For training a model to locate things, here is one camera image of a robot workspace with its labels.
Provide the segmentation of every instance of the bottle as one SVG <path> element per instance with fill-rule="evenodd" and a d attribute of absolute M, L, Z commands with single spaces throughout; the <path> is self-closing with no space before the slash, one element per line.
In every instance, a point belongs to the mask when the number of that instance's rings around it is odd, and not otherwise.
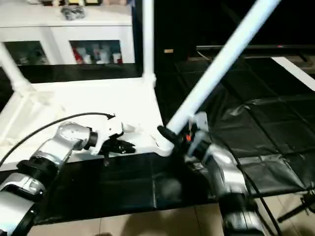
<path fill-rule="evenodd" d="M 83 61 L 84 61 L 84 64 L 92 64 L 91 55 L 86 54 L 86 55 L 83 57 Z"/>
<path fill-rule="evenodd" d="M 113 60 L 115 64 L 122 64 L 122 54 L 121 53 L 113 53 Z"/>
<path fill-rule="evenodd" d="M 78 54 L 78 52 L 77 52 L 77 50 L 75 50 L 75 48 L 72 48 L 72 50 L 73 50 L 73 54 L 74 54 L 74 58 L 75 58 L 76 62 L 78 64 L 83 64 L 83 59 L 82 59 L 81 55 Z"/>

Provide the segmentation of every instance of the floor tile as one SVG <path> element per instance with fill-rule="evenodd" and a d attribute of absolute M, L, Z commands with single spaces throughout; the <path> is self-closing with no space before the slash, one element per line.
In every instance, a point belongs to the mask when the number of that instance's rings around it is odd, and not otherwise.
<path fill-rule="evenodd" d="M 222 217 L 218 204 L 196 206 L 202 236 L 223 236 Z"/>
<path fill-rule="evenodd" d="M 31 228 L 28 236 L 95 236 L 99 233 L 100 219 L 39 225 Z"/>
<path fill-rule="evenodd" d="M 283 205 L 284 211 L 281 215 L 289 212 L 301 204 L 301 194 L 280 195 L 279 200 Z M 315 236 L 315 214 L 310 211 L 302 211 L 289 219 L 300 236 Z"/>
<path fill-rule="evenodd" d="M 277 218 L 280 215 L 282 215 L 282 212 L 284 211 L 284 208 L 283 208 L 281 202 L 279 201 L 278 197 L 277 196 L 266 197 L 266 198 L 264 198 L 264 200 L 265 200 L 267 206 L 269 207 L 272 215 L 277 220 Z M 256 199 L 256 202 L 258 204 L 260 214 L 262 215 L 262 217 L 264 218 L 266 223 L 269 225 L 269 227 L 272 229 L 272 231 L 274 233 L 276 233 L 276 229 L 275 229 L 274 225 L 272 224 L 272 221 L 271 221 L 269 215 L 267 214 L 263 204 L 261 203 L 261 201 L 259 199 Z M 298 233 L 297 233 L 293 223 L 290 220 L 285 221 L 285 222 L 278 224 L 278 225 L 279 225 L 280 230 L 282 231 L 284 236 L 298 236 Z"/>
<path fill-rule="evenodd" d="M 194 207 L 102 218 L 102 236 L 200 236 Z"/>

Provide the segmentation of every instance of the black tablecloth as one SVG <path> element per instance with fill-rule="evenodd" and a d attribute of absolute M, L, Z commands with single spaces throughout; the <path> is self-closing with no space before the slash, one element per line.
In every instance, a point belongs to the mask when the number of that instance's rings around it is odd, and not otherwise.
<path fill-rule="evenodd" d="M 203 74 L 204 61 L 157 66 L 164 123 Z M 139 77 L 135 65 L 22 67 L 32 83 Z M 1 104 L 12 91 L 0 72 Z M 315 94 L 271 59 L 239 60 L 200 110 L 240 158 L 262 195 L 311 188 L 315 180 Z M 213 202 L 203 179 L 177 156 L 154 153 L 69 163 L 41 203 L 37 224 L 98 218 Z M 0 173 L 0 182 L 11 172 Z"/>

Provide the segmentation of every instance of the white pole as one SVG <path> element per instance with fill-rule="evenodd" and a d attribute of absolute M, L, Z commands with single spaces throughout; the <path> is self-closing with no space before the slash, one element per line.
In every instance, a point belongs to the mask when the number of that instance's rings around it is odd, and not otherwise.
<path fill-rule="evenodd" d="M 154 74 L 154 0 L 142 1 L 143 21 L 143 79 L 153 82 Z"/>
<path fill-rule="evenodd" d="M 176 134 L 183 129 L 188 118 L 194 116 L 280 1 L 257 0 L 254 3 L 223 49 L 167 124 L 168 129 Z"/>
<path fill-rule="evenodd" d="M 26 90 L 32 90 L 31 83 L 22 75 L 20 69 L 17 67 L 2 42 L 0 42 L 0 63 L 11 82 L 11 86 L 14 91 L 22 93 Z"/>

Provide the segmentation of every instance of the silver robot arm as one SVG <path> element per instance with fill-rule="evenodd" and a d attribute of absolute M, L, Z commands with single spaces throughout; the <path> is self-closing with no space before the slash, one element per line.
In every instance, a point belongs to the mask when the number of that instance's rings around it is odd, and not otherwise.
<path fill-rule="evenodd" d="M 116 131 L 110 131 L 108 137 L 122 135 Z M 18 172 L 11 174 L 0 185 L 0 236 L 26 235 L 36 216 L 36 203 L 57 177 L 72 151 L 95 147 L 97 140 L 98 134 L 92 129 L 66 122 L 29 160 L 19 162 Z"/>
<path fill-rule="evenodd" d="M 177 136 L 162 126 L 158 130 L 175 145 L 185 165 L 206 178 L 219 203 L 225 236 L 265 235 L 243 173 L 232 153 L 210 134 L 205 120 L 194 120 L 189 134 L 184 136 Z"/>

